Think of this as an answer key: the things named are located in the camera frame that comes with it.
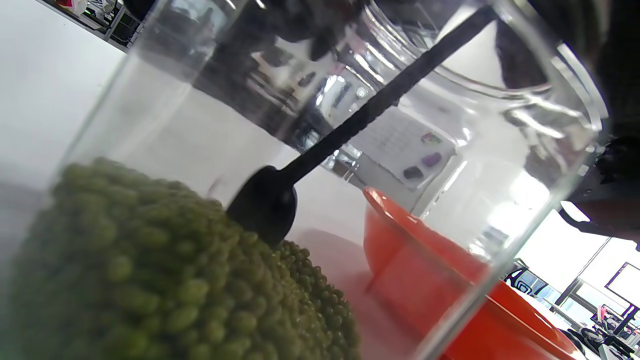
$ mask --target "orange bowl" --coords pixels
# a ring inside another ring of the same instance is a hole
[[[385,307],[425,336],[488,275],[488,265],[366,188],[364,251],[370,289]],[[575,345],[504,282],[444,353],[457,359],[583,359]]]

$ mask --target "spoon handle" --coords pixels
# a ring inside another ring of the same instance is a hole
[[[394,79],[373,95],[358,111],[279,171],[282,186],[292,186],[319,166],[329,155],[356,136],[391,107],[422,78],[471,41],[498,16],[484,6],[446,34],[428,51],[409,64]]]

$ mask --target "bean pile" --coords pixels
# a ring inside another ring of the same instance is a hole
[[[12,333],[24,360],[359,359],[309,255],[182,183],[70,165],[14,259]]]

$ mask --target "desk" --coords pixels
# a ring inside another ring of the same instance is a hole
[[[582,324],[580,324],[579,322],[571,318],[567,313],[562,311],[562,309],[560,309],[560,307],[555,305],[553,302],[550,302],[547,299],[542,299],[542,300],[544,300],[544,302],[546,302],[551,306],[551,308],[553,309],[553,312],[562,316],[566,321],[568,321],[571,324],[571,328],[573,330],[580,331],[580,329],[584,327]]]

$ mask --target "computer monitor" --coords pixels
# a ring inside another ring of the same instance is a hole
[[[640,268],[624,263],[604,286],[633,306],[640,306]]]

